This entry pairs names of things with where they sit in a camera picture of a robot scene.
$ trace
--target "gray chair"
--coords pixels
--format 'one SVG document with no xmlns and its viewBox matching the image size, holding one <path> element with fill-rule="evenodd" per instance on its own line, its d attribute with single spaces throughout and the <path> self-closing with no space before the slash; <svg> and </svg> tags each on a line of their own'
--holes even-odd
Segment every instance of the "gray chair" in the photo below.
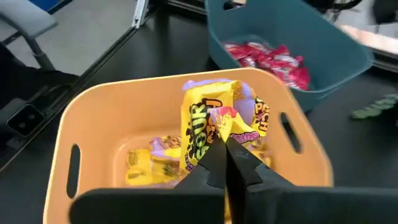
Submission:
<svg viewBox="0 0 398 224">
<path fill-rule="evenodd" d="M 22 34 L 42 68 L 54 69 L 35 39 L 57 25 L 53 16 L 28 0 L 0 0 L 0 20 Z"/>
</svg>

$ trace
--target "chair leg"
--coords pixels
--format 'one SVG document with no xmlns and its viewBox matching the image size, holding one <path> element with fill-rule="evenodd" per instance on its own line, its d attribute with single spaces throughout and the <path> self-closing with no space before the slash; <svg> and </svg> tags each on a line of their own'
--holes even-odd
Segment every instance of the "chair leg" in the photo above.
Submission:
<svg viewBox="0 0 398 224">
<path fill-rule="evenodd" d="M 30 49 L 32 49 L 33 56 L 35 57 L 37 63 L 42 68 L 46 68 L 49 70 L 55 70 L 53 64 L 51 63 L 50 59 L 47 55 L 42 51 L 38 43 L 35 39 L 28 39 L 25 38 L 27 44 L 29 45 Z"/>
</svg>

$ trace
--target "table surface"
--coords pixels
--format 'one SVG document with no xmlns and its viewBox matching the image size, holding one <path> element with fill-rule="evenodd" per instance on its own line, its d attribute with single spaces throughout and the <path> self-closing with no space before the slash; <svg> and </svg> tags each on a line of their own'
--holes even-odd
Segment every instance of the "table surface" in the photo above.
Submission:
<svg viewBox="0 0 398 224">
<path fill-rule="evenodd" d="M 208 57 L 206 24 L 160 10 L 94 74 L 85 88 L 215 69 Z M 397 82 L 394 74 L 372 68 L 308 114 L 333 164 L 336 186 L 398 187 L 398 129 L 394 122 L 349 119 L 353 110 L 395 91 Z M 0 172 L 2 223 L 42 223 L 59 119 L 60 115 L 56 116 Z"/>
</svg>

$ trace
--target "floor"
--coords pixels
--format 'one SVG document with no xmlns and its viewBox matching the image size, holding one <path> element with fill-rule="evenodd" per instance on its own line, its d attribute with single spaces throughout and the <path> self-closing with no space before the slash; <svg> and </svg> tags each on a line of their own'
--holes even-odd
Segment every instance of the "floor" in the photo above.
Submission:
<svg viewBox="0 0 398 224">
<path fill-rule="evenodd" d="M 375 25 L 370 11 L 373 1 L 363 0 L 353 9 L 341 12 L 336 24 L 349 25 L 360 30 L 398 38 L 398 23 Z"/>
<path fill-rule="evenodd" d="M 58 26 L 37 38 L 57 70 L 81 75 L 131 26 L 135 0 L 74 0 L 54 14 Z M 0 23 L 0 40 L 15 30 Z M 7 46 L 22 62 L 38 67 L 23 38 Z"/>
</svg>

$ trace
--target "wrapper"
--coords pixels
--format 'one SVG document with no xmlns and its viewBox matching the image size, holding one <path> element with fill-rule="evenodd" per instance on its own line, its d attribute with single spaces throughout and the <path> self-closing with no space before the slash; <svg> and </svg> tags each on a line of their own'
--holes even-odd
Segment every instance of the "wrapper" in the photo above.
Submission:
<svg viewBox="0 0 398 224">
<path fill-rule="evenodd" d="M 245 147 L 266 136 L 269 107 L 235 80 L 190 81 L 181 107 L 181 173 L 190 172 L 214 139 L 230 136 Z"/>
<path fill-rule="evenodd" d="M 308 90 L 311 81 L 308 69 L 303 66 L 302 56 L 293 57 L 284 45 L 276 49 L 259 42 L 243 45 L 224 43 L 225 49 L 242 67 L 256 67 L 279 77 L 286 85 Z"/>
<path fill-rule="evenodd" d="M 127 155 L 126 184 L 131 187 L 174 187 L 179 182 L 181 138 L 154 138 L 147 149 L 132 149 Z"/>
</svg>

